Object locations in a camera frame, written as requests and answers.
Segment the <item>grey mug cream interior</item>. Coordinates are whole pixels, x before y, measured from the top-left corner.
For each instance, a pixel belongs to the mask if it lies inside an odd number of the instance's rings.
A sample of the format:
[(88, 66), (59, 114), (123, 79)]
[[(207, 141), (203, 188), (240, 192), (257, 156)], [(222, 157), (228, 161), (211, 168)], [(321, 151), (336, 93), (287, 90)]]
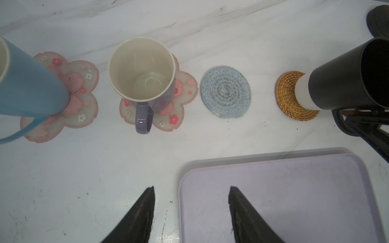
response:
[(114, 90), (135, 106), (137, 133), (148, 134), (155, 113), (172, 102), (175, 76), (173, 54), (153, 38), (126, 40), (113, 52), (108, 62), (108, 78)]

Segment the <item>light blue mug cream interior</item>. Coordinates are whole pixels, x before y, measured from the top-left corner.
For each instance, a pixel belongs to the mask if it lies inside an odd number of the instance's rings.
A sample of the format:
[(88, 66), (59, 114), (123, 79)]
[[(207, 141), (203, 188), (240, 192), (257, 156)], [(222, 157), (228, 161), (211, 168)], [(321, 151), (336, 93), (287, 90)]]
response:
[(20, 48), (1, 38), (1, 114), (31, 117), (20, 131), (1, 144), (21, 138), (68, 105), (70, 93), (52, 71)]

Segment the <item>grey round patterned coaster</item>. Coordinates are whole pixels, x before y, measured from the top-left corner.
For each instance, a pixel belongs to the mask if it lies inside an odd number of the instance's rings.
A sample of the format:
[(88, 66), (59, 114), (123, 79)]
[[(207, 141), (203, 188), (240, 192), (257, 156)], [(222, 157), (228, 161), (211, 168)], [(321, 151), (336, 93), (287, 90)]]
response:
[(202, 78), (201, 99), (206, 108), (219, 118), (240, 118), (251, 104), (247, 79), (230, 66), (215, 66)]

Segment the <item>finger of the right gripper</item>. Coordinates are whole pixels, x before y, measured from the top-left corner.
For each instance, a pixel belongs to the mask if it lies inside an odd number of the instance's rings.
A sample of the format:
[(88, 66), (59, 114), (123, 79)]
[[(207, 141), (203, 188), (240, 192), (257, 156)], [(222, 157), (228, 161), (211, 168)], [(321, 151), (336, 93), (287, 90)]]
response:
[(389, 124), (387, 110), (332, 110), (338, 128), (349, 136), (360, 137), (386, 162), (389, 161), (389, 133), (382, 125)]

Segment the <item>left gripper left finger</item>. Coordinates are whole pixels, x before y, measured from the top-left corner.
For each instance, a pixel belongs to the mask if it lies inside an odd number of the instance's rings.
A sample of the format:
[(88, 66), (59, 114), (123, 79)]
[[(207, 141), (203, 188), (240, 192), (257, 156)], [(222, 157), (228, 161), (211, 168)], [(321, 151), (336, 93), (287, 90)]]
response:
[(148, 243), (153, 225), (155, 190), (148, 187), (104, 243)]

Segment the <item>black mug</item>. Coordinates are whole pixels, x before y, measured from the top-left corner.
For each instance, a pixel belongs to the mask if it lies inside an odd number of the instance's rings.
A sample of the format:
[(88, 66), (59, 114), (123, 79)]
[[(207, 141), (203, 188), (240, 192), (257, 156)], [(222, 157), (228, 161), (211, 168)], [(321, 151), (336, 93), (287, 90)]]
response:
[(297, 102), (308, 110), (389, 108), (389, 40), (377, 37), (300, 77)]

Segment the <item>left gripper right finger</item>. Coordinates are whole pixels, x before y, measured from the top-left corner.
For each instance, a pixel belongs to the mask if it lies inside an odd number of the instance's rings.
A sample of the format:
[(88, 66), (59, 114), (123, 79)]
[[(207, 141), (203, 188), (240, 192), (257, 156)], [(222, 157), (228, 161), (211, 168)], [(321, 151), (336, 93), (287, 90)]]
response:
[(236, 243), (283, 242), (237, 187), (230, 188), (228, 202)]

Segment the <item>pink flower coaster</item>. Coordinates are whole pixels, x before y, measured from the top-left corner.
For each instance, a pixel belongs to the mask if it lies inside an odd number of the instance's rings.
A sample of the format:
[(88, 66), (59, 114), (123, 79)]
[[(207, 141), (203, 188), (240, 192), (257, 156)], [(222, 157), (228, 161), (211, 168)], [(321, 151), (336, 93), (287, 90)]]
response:
[(180, 70), (175, 58), (175, 86), (170, 86), (167, 96), (160, 96), (149, 102), (154, 116), (152, 125), (165, 132), (172, 132), (180, 127), (184, 120), (184, 106), (197, 96), (199, 87), (196, 79), (189, 73)]
[(65, 84), (70, 100), (64, 111), (51, 116), (24, 137), (30, 142), (44, 143), (56, 137), (64, 127), (79, 129), (90, 125), (98, 114), (98, 103), (92, 94), (99, 81), (96, 66), (84, 60), (68, 62), (54, 52), (39, 53), (34, 59)]

